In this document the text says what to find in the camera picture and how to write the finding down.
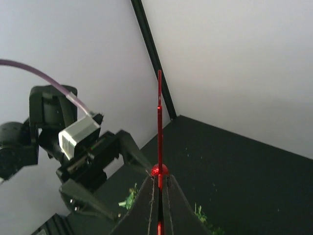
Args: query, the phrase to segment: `black corner post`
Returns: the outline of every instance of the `black corner post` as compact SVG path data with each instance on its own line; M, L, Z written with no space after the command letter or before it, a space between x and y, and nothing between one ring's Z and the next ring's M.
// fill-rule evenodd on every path
M161 62L157 54L156 45L153 41L153 37L150 31L146 13L143 9L141 0L131 0L131 1L133 4L133 8L134 8L134 11L135 11L138 23L139 23L139 27L140 27L143 39L145 41L145 44L148 50L148 54L151 59L151 63L153 65L153 69L156 74L156 78L157 78L157 71L162 70L162 95L163 95L164 102L167 108L167 112L170 116L170 119L174 120L175 118L177 118L176 111L173 105L170 91L166 83L166 79L165 79L165 75L161 66Z

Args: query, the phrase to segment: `red rod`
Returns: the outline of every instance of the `red rod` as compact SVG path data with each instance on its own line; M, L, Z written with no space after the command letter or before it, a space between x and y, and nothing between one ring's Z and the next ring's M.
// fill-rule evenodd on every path
M162 71L159 70L157 73L158 80L158 107L157 107L157 144L158 144L158 175L159 181L158 186L162 189L162 174L163 174L163 162L162 162L162 152L163 152L163 128L162 128L162 104L161 104L161 80Z

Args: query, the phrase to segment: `black metal bracket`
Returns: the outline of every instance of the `black metal bracket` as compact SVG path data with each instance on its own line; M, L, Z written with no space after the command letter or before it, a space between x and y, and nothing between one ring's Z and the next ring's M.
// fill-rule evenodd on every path
M148 54L150 56L150 60L153 66L153 69L155 71L156 74L156 78L157 78L157 71L158 70L162 70L162 95L164 98L164 102L167 108L167 112L170 116L171 120L174 120L175 118L177 118L177 114L174 108L174 104L171 98L171 94L170 91L168 89L167 83L166 83L166 79L165 79L165 75L161 66L161 62L160 59L158 57L157 54L157 49L156 49L156 45L153 41L153 37L150 31L150 27L148 24L148 20L146 17L146 13L143 9L143 5L141 0L132 0L132 4L133 4L133 8L138 20L138 24L142 33L142 37L145 41L147 50L148 50Z

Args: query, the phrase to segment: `wall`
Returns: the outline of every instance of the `wall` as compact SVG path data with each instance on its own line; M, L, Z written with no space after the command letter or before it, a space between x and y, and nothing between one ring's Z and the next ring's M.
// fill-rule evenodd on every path
M143 0L178 114L313 159L313 3Z
M75 86L105 114L102 132L124 129L140 147L157 133L157 81L130 1L1 1L0 22L0 57ZM0 77L0 123L23 122L30 89L46 83L8 67L0 67ZM54 213L68 213L58 167L41 151L38 166L0 186L2 235L30 234Z

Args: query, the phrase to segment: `black pole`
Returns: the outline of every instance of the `black pole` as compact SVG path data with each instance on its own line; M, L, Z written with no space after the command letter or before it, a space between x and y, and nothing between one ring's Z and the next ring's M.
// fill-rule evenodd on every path
M153 41L153 37L150 31L146 13L143 9L141 0L131 0L131 1L133 4L133 8L134 8L134 11L135 11L138 23L139 23L139 27L140 27L143 39L145 41L145 44L148 50L148 54L151 59L153 69L156 74L156 78L157 78L157 71L162 70L162 95L163 95L164 102L167 108L167 112L170 116L170 119L174 120L175 118L177 118L176 111L175 111L174 104L170 95L170 91L166 83L166 79L165 79L165 75L161 66L161 62L157 54L156 45Z

